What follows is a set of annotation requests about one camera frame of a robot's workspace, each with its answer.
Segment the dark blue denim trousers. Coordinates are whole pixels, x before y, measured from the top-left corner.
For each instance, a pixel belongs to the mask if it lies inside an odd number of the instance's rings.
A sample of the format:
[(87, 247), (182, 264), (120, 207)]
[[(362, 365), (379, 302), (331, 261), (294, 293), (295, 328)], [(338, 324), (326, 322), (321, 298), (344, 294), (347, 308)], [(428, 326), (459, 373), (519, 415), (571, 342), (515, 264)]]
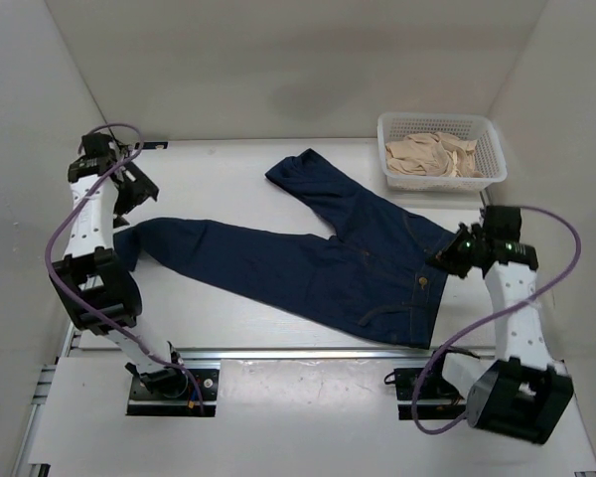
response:
[(284, 158), (266, 176), (334, 234), (156, 218), (115, 234), (118, 257), (134, 269), (147, 254), (183, 276), (347, 334), (428, 348), (447, 281), (428, 259), (453, 234), (374, 194), (314, 150)]

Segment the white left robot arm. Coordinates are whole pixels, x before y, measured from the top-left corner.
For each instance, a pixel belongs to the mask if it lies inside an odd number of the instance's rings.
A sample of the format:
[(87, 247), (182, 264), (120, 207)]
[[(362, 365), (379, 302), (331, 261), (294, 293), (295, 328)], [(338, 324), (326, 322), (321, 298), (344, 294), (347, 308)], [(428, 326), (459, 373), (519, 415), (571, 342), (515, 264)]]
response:
[(118, 347), (148, 391), (176, 398), (188, 389), (189, 375), (172, 343), (142, 319), (139, 287), (113, 244), (116, 221), (158, 193), (133, 170), (126, 153), (114, 149), (83, 151), (70, 164), (73, 209), (59, 227), (69, 242), (47, 268), (74, 326)]

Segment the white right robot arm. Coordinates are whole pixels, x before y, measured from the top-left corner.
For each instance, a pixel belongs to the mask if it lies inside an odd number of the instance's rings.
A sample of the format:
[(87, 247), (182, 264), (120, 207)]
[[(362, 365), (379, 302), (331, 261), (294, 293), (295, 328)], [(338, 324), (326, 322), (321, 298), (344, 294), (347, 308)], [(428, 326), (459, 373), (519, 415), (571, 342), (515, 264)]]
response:
[(545, 344), (535, 298), (537, 255), (520, 241), (520, 228), (460, 225), (430, 258), (433, 266), (460, 278), (481, 269), (496, 342), (495, 358), (488, 361), (453, 346), (435, 352), (426, 384), (442, 398), (457, 391), (471, 427), (542, 445), (571, 401), (573, 383), (557, 371)]

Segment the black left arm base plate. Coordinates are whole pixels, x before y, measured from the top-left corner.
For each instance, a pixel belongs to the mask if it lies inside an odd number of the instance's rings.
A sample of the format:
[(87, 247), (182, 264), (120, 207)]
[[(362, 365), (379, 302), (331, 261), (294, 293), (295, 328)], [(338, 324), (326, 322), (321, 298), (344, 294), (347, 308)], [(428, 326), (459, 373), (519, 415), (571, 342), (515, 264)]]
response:
[(175, 377), (165, 388), (149, 387), (140, 380), (133, 364), (126, 370), (132, 375), (126, 414), (154, 417), (215, 417), (220, 387), (220, 369), (201, 367), (189, 369), (197, 389), (187, 376)]

